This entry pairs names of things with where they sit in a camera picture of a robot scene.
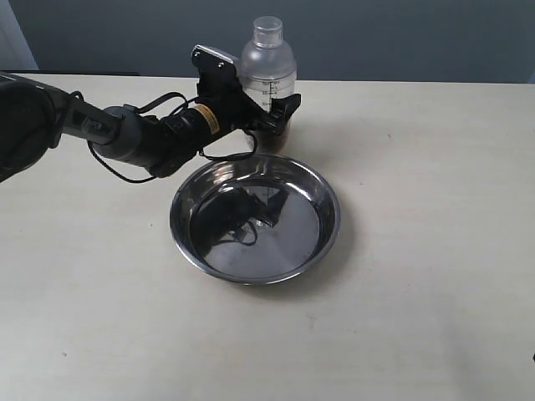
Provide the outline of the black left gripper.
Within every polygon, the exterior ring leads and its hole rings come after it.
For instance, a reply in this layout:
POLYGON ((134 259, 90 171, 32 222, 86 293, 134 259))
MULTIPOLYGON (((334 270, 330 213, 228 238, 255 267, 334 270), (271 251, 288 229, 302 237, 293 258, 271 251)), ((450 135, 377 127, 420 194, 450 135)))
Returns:
POLYGON ((301 94, 272 99, 267 113, 244 92, 240 79, 200 79, 197 97, 197 138, 221 138, 236 129, 265 129, 279 136, 302 101, 301 94))

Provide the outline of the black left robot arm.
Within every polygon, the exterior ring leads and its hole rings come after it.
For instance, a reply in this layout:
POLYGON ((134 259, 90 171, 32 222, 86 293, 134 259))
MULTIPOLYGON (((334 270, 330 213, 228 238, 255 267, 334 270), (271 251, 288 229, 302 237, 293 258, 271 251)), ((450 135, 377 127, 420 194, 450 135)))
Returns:
POLYGON ((148 180, 175 174, 215 141, 239 129, 251 135, 279 136, 301 104, 300 94, 275 99, 262 109, 236 77, 203 74, 197 96, 164 118, 151 110, 178 92, 161 95, 143 107, 125 104, 99 109, 71 93, 19 75, 1 74, 1 179, 35 165, 59 145, 63 135, 85 140, 102 165, 116 160, 145 169, 148 180))

